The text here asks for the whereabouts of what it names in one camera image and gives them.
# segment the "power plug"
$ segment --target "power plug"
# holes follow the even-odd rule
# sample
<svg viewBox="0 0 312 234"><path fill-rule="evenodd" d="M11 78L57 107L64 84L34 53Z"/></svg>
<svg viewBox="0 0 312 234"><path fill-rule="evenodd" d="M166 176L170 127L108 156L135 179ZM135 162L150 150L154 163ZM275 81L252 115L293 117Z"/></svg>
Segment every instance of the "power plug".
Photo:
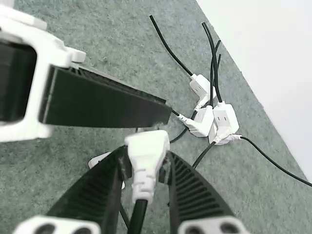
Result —
<svg viewBox="0 0 312 234"><path fill-rule="evenodd" d="M104 153L102 155L99 155L97 157L92 158L89 162L88 162L88 166L90 169L92 169L95 165L97 165L101 160L103 160L104 158L106 158L108 155L110 155L111 152L107 152ZM125 188L125 182L122 182L122 186L121 189Z"/></svg>
<svg viewBox="0 0 312 234"><path fill-rule="evenodd" d="M191 89L199 97L199 101L195 107L195 111L199 111L210 100L210 82L201 74L193 74L190 82ZM216 96L215 87L213 89L213 97Z"/></svg>
<svg viewBox="0 0 312 234"><path fill-rule="evenodd" d="M237 117L231 104L220 102L213 109L214 122L209 130L209 142L212 143L218 138L216 145L224 145L235 140L234 135L239 129Z"/></svg>
<svg viewBox="0 0 312 234"><path fill-rule="evenodd" d="M179 115L178 119L189 128L194 136L207 137L214 121L213 109L212 106L199 109L194 120L186 118L183 115Z"/></svg>

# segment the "white connector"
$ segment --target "white connector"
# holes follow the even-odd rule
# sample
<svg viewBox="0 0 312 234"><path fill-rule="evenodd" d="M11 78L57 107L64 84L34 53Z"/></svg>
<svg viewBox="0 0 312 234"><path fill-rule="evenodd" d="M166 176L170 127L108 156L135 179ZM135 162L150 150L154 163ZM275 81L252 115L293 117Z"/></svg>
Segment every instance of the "white connector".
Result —
<svg viewBox="0 0 312 234"><path fill-rule="evenodd" d="M190 82L191 89L199 96L195 111L199 111L210 100L210 82L201 74L193 74Z"/></svg>
<svg viewBox="0 0 312 234"><path fill-rule="evenodd" d="M231 104L220 102L213 109L214 123L209 131L209 142L216 142L216 145L223 145L232 140L239 139L234 135L238 128L238 121Z"/></svg>
<svg viewBox="0 0 312 234"><path fill-rule="evenodd" d="M177 118L180 119L196 137L207 137L214 121L212 106L199 109L194 120L186 118L181 114Z"/></svg>
<svg viewBox="0 0 312 234"><path fill-rule="evenodd" d="M132 201L153 202L158 171L170 149L168 133L164 130L135 133L125 138L128 157L134 170Z"/></svg>

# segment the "power cord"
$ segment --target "power cord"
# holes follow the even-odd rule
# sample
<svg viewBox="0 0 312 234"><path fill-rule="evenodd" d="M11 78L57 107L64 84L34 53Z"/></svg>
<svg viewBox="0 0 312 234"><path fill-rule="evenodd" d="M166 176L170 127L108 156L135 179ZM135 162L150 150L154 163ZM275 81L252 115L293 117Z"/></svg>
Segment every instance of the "power cord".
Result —
<svg viewBox="0 0 312 234"><path fill-rule="evenodd" d="M128 234L140 234L144 222L145 212L147 208L147 200L136 200L133 208Z"/></svg>
<svg viewBox="0 0 312 234"><path fill-rule="evenodd" d="M203 159L203 157L207 154L207 152L215 145L215 141L213 141L208 147L199 155L199 157L196 159L194 164L192 165L193 168L196 168L200 161Z"/></svg>
<svg viewBox="0 0 312 234"><path fill-rule="evenodd" d="M197 111L193 111L193 114L191 116L191 119L194 120L195 116L197 114ZM172 139L170 141L170 143L174 143L175 141L179 140L181 137L183 137L183 135L187 132L189 128L185 126L185 128L183 129L183 131L174 139Z"/></svg>
<svg viewBox="0 0 312 234"><path fill-rule="evenodd" d="M218 86L218 66L217 66L217 60L216 60L216 52L215 52L215 45L214 45L214 40L213 37L211 36L211 33L208 29L208 26L205 22L202 23L202 26L204 27L204 30L206 32L206 35L208 37L208 41L210 44L210 48L211 48L211 53L213 55L212 61L213 61L213 65L214 65L214 79L215 79L215 92L216 92L216 96L218 98L219 102L222 102L222 98L220 95L220 91L219 91L219 86Z"/></svg>
<svg viewBox="0 0 312 234"><path fill-rule="evenodd" d="M278 165L276 162L273 161L273 159L271 159L269 156L267 156L255 143L253 143L251 140L249 140L247 137L244 137L244 136L241 136L240 137L241 139L243 140L246 140L248 141L252 146L254 146L258 151L259 153L261 153L270 163L272 163L275 167L277 167L278 169L280 169L282 172L286 173L287 175L291 176L292 178L312 187L312 183L302 179L302 178L299 178L298 176L294 175L293 173L287 171L286 169L282 168L280 165Z"/></svg>
<svg viewBox="0 0 312 234"><path fill-rule="evenodd" d="M176 112L174 109L172 109L171 111L174 115L179 116L180 114L178 112Z"/></svg>
<svg viewBox="0 0 312 234"><path fill-rule="evenodd" d="M160 37L162 43L164 44L164 46L166 47L167 51L169 52L169 54L174 58L174 60L190 75L192 76L193 73L183 64L183 62L181 62L177 56L172 52L172 50L170 49L170 47L168 46L166 40L164 39L164 37L162 36L157 23L155 22L155 19L152 15L150 15L150 19L154 25L154 28L156 29L158 36Z"/></svg>
<svg viewBox="0 0 312 234"><path fill-rule="evenodd" d="M218 47L221 43L221 40L219 40L215 46L215 51L218 51ZM219 69L219 64L220 64L220 60L221 60L221 55L219 54L219 58L218 58L218 63L217 63L217 68ZM214 107L214 62L213 62L213 58L211 59L211 63L210 63L210 103L209 105L211 105L212 107Z"/></svg>
<svg viewBox="0 0 312 234"><path fill-rule="evenodd" d="M125 211L125 209L123 208L122 204L120 203L120 209L119 209L119 212L121 214L121 217L127 227L127 229L129 229L129 225L130 225L130 221L129 221L129 218L127 216L127 213Z"/></svg>

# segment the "carpet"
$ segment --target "carpet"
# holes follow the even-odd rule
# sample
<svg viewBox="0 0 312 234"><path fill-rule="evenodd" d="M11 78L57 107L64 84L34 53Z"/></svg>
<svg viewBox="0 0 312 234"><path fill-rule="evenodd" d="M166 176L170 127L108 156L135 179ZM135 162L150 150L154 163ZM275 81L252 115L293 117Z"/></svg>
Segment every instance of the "carpet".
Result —
<svg viewBox="0 0 312 234"><path fill-rule="evenodd" d="M85 51L86 66L164 98L184 115L191 114L197 97L190 90L187 74L158 38L150 14L187 67L209 77L211 52L201 23L207 22L215 43L218 37L195 0L18 0L15 6L45 20L47 30L65 45ZM219 52L220 92L236 111L238 133L304 177L222 44ZM171 139L183 128L174 116L163 127ZM90 158L114 150L133 132L134 129L56 127L49 139L0 144L1 233L11 233L19 222L45 214L88 170ZM207 145L206 138L187 133L171 145L171 150L193 163ZM276 169L248 142L213 147L197 169L251 233L310 233L311 188ZM168 190L158 184L142 233L170 232L167 202ZM130 215L131 181L126 182L122 203ZM117 233L126 233L121 217Z"/></svg>

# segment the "white power strip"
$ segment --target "white power strip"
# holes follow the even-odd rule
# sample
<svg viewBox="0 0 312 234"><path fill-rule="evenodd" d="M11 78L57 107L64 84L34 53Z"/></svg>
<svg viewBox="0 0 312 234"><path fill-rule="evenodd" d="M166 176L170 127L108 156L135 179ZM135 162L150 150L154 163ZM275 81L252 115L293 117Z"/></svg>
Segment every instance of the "white power strip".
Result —
<svg viewBox="0 0 312 234"><path fill-rule="evenodd" d="M88 162L88 166L89 168L93 168L95 165L97 165L99 162L101 162L101 160L103 160L104 158L106 158L108 155L110 155L111 152L107 152L107 153L104 153L102 155L99 155L97 157L94 157L92 158L89 162ZM121 189L124 189L125 188L125 182L122 182L122 186L121 186Z"/></svg>

